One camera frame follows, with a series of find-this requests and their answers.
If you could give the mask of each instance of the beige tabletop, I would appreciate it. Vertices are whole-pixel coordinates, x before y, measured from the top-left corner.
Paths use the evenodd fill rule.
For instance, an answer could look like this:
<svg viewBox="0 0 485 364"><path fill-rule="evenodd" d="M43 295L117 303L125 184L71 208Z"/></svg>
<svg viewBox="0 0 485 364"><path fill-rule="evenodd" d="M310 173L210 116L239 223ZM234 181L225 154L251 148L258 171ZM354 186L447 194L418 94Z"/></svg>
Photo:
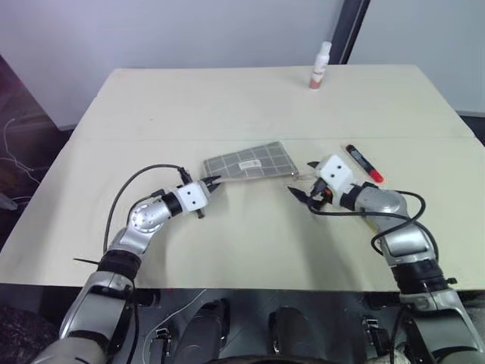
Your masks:
<svg viewBox="0 0 485 364"><path fill-rule="evenodd" d="M152 240L139 287L396 290L359 218L311 215L286 190L308 189L305 165L356 145L384 187L420 193L421 221L446 276L485 289L485 153L430 81L412 66L332 66L322 89L308 67L118 70L64 147L0 255L0 281L83 285L123 182L154 163L186 166L281 140L302 176L226 183L206 217L175 218ZM179 183L150 171L122 196L111 232L140 196ZM417 205L410 202L410 210Z"/></svg>

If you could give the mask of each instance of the spray bottle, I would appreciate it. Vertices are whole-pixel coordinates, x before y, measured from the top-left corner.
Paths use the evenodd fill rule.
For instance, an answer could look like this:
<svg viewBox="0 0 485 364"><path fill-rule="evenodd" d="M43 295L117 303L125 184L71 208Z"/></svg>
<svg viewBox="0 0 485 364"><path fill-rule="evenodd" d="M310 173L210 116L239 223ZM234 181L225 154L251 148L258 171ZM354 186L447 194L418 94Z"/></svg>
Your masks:
<svg viewBox="0 0 485 364"><path fill-rule="evenodd" d="M324 78L325 67L330 60L330 48L332 48L332 43L323 42L317 58L315 59L315 65L313 67L313 72L311 73L310 88L319 89L321 81Z"/></svg>

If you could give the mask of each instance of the floor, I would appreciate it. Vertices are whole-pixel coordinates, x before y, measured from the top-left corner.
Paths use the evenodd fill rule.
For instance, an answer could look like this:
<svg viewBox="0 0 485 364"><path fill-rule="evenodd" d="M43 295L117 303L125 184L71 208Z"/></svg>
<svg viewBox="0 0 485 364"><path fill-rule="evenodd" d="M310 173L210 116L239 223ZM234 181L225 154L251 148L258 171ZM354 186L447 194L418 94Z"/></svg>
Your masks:
<svg viewBox="0 0 485 364"><path fill-rule="evenodd" d="M5 134L4 126L10 120ZM485 145L485 120L483 118L463 118ZM10 152L25 165L32 168L33 178L42 180L56 155L68 141L70 132L61 132L50 121L27 88L15 77L0 57L0 130L8 138ZM0 158L11 158L0 146ZM28 204L37 182L15 166L12 161L0 159L0 192L18 200L17 211L0 209L0 249L11 229ZM0 304L17 309L37 312L46 320L59 326L69 305L79 292L73 287L36 287L0 284ZM160 303L140 309L140 339L133 362L142 361L143 341L149 331L169 312L173 312L196 297L200 290L161 290ZM285 290L206 290L190 307L174 317L179 332L187 325L199 307L211 300L228 298L232 305L232 326L226 347L221 357L250 353L263 354L267 349L268 315L279 306L294 306L310 320L314 335L321 344L322 357L344 362L359 362L369 350L361 329L363 315L372 314L382 325L390 329L396 308L381 310L369 308L363 293L324 293ZM482 333L483 295L479 300L470 301L470 313L476 319ZM126 344L114 362L124 363L131 343L133 327Z"/></svg>
<svg viewBox="0 0 485 364"><path fill-rule="evenodd" d="M370 309L364 293L308 292L291 290L164 290L161 304L140 309L140 334L134 362L149 360L150 339L147 334L170 312L202 295L174 318L177 332L183 332L197 310L212 300L227 298L231 305L231 328L227 345L220 358L268 353L268 316L281 306L295 307L309 322L319 343L322 359L337 362L362 362L367 356L361 321L373 315L391 328L397 308ZM114 363L124 363L132 343L133 327Z"/></svg>

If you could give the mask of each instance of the black marker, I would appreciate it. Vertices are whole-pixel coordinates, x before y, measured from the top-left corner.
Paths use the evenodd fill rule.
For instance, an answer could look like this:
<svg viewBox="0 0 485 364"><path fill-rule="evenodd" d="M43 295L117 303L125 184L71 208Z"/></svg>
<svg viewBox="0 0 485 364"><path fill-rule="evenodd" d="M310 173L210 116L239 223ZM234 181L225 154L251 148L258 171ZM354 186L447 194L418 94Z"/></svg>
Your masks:
<svg viewBox="0 0 485 364"><path fill-rule="evenodd" d="M377 182L378 184L381 184L384 182L384 178L380 175L380 173L377 171L374 166L369 163L367 159L364 158L364 156L355 148L352 144L349 144L346 146L346 151L351 155L352 158L355 159L355 161L360 165L371 178Z"/></svg>

